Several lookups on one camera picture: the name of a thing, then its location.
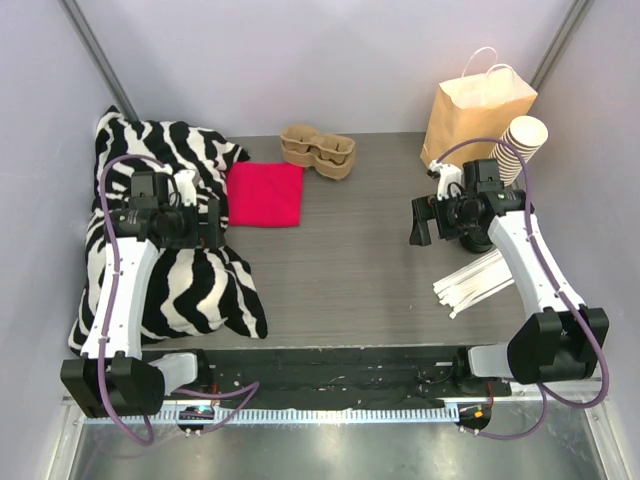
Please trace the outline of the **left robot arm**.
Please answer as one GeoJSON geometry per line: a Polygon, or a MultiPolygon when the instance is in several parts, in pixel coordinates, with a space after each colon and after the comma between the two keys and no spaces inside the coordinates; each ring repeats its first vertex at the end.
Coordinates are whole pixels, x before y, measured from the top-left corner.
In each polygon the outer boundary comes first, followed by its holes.
{"type": "Polygon", "coordinates": [[[213,375],[202,351],[146,362],[141,335],[147,292],[162,251],[223,246],[219,201],[209,201],[204,221],[194,205],[172,206],[155,197],[114,210],[106,201],[100,206],[106,237],[103,284],[79,358],[62,364],[64,386],[90,418],[154,415],[179,388],[190,398],[205,397],[213,375]]]}

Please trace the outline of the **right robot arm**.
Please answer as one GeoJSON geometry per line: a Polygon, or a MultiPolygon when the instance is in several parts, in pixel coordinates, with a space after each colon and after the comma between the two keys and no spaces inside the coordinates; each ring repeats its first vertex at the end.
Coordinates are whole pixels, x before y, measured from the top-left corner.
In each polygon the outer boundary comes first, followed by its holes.
{"type": "Polygon", "coordinates": [[[479,345],[467,350],[463,363],[451,371],[457,391],[472,395],[488,377],[520,384],[584,380],[601,372],[602,400],[610,375],[603,353],[609,319],[591,308],[569,285],[537,228],[530,201],[521,191],[494,191],[440,199],[435,195],[412,201],[409,242],[431,242],[430,221],[440,238],[457,239],[482,231],[502,255],[520,294],[525,321],[507,343],[479,345]]]}

